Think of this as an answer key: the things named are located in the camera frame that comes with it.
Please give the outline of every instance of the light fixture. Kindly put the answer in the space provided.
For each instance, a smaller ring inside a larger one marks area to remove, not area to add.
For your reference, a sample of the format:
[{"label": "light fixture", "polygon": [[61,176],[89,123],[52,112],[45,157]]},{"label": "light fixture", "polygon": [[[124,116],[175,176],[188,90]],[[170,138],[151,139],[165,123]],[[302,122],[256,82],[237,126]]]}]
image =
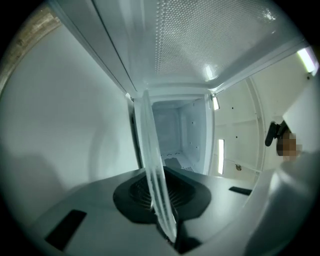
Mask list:
[{"label": "light fixture", "polygon": [[221,175],[224,173],[224,161],[225,161],[225,140],[219,139],[219,155],[218,155],[218,173]]},{"label": "light fixture", "polygon": [[218,77],[217,75],[214,76],[214,74],[212,73],[212,70],[211,70],[209,65],[205,66],[205,72],[206,72],[206,75],[208,77],[208,80],[213,80],[213,79]]},{"label": "light fixture", "polygon": [[269,21],[274,21],[276,19],[275,16],[272,15],[271,11],[267,8],[263,12],[263,16],[267,18]]},{"label": "light fixture", "polygon": [[214,109],[214,110],[220,109],[217,96],[214,96],[213,99],[212,99],[212,101],[213,101],[213,109]]},{"label": "light fixture", "polygon": [[313,62],[312,57],[306,48],[298,50],[297,53],[299,54],[308,73],[311,73],[314,76],[319,67],[318,62],[316,62],[316,64]]}]

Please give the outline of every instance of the gray surface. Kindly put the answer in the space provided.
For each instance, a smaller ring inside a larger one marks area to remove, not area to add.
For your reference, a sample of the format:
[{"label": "gray surface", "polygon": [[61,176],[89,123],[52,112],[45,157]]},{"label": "gray surface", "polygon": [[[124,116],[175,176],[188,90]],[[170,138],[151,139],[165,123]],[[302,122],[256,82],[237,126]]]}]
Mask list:
[{"label": "gray surface", "polygon": [[[181,174],[208,186],[212,202],[200,218],[187,221],[187,231],[201,241],[226,226],[240,211],[248,198],[228,191],[231,186],[251,188],[245,182],[205,176],[176,169]],[[72,209],[87,213],[65,252],[76,256],[98,255],[176,255],[156,226],[135,224],[127,220],[115,207],[116,187],[143,169],[93,182],[43,214],[32,231],[45,237]]]},{"label": "gray surface", "polygon": [[[196,255],[260,255],[278,252],[297,232],[319,188],[320,152],[302,154],[296,162],[263,171],[249,197],[226,189],[243,186],[219,177],[181,170],[207,185],[212,201],[204,214],[187,221],[187,232],[205,243],[188,252]],[[66,252],[71,255],[178,255],[154,225],[133,224],[115,208],[118,184],[142,170],[92,183],[44,214],[33,231],[45,236],[71,209],[87,212]],[[240,201],[246,201],[244,207]]]},{"label": "gray surface", "polygon": [[171,168],[181,168],[181,164],[179,163],[178,159],[176,159],[175,157],[172,158],[168,158],[164,160],[165,165]]}]

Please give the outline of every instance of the black rectangular slot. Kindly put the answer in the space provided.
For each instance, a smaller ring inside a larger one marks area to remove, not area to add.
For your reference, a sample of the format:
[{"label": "black rectangular slot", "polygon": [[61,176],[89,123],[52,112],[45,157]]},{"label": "black rectangular slot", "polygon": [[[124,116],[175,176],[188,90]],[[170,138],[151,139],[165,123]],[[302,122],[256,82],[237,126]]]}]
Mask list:
[{"label": "black rectangular slot", "polygon": [[86,212],[80,210],[70,211],[45,240],[63,251],[86,215]]},{"label": "black rectangular slot", "polygon": [[229,188],[230,191],[239,193],[239,194],[243,194],[246,196],[250,196],[252,190],[251,189],[246,189],[246,188],[242,188],[242,187],[237,187],[237,186],[232,186]]}]

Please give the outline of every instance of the ventilation grille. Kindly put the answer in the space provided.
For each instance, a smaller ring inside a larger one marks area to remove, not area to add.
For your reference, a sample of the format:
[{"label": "ventilation grille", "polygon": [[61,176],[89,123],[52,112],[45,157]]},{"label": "ventilation grille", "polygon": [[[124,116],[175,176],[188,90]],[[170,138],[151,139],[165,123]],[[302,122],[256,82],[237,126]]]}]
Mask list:
[{"label": "ventilation grille", "polygon": [[[194,197],[195,188],[185,181],[167,172],[165,173],[165,180],[170,202],[175,209],[186,205]],[[129,195],[142,208],[151,209],[151,196],[146,176],[131,185]]]},{"label": "ventilation grille", "polygon": [[155,73],[218,76],[283,21],[271,1],[159,0]]},{"label": "ventilation grille", "polygon": [[186,171],[189,171],[189,172],[195,172],[194,170],[192,170],[192,168],[191,167],[187,167],[187,168],[183,168],[184,170],[186,170]]}]

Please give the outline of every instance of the transparent plastic divider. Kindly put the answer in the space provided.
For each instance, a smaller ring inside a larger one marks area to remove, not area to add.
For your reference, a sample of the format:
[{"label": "transparent plastic divider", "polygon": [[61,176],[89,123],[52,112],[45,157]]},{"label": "transparent plastic divider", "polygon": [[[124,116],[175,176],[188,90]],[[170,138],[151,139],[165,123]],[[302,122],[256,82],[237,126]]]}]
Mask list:
[{"label": "transparent plastic divider", "polygon": [[141,131],[145,173],[152,205],[160,227],[170,241],[174,243],[177,238],[177,225],[171,209],[154,115],[147,90],[144,91],[142,96]]}]

